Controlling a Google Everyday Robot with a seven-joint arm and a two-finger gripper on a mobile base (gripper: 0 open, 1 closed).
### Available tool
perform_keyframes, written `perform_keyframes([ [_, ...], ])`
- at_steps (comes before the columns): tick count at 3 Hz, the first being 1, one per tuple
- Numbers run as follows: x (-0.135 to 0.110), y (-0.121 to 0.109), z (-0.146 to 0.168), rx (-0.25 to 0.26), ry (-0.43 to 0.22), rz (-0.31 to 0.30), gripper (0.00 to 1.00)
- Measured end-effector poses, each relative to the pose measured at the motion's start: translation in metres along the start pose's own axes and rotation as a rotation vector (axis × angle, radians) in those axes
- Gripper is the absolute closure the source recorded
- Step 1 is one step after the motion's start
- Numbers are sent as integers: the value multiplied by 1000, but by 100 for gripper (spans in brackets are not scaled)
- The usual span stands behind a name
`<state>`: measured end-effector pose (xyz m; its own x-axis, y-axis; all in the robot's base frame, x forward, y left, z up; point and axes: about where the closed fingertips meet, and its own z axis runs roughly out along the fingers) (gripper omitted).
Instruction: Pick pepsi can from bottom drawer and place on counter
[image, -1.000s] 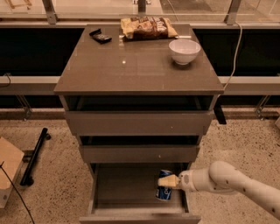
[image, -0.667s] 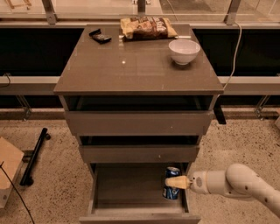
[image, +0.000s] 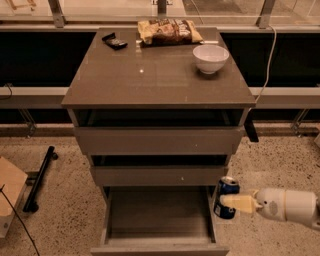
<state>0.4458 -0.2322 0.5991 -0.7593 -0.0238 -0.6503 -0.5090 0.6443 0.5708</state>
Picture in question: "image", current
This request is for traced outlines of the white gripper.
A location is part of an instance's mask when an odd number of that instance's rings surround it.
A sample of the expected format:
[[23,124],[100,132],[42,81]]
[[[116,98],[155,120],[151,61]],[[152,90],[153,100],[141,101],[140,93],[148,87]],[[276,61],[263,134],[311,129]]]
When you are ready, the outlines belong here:
[[248,193],[250,195],[222,195],[220,202],[223,206],[245,213],[257,211],[269,220],[283,222],[318,221],[318,197],[314,192],[264,188],[261,190],[249,189]]

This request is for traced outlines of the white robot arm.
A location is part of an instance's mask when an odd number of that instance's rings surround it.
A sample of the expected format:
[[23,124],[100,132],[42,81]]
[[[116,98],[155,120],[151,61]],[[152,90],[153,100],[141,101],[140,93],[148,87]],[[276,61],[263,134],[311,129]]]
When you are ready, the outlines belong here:
[[221,204],[240,212],[279,222],[292,222],[320,230],[319,199],[314,192],[262,188],[238,194],[221,195]]

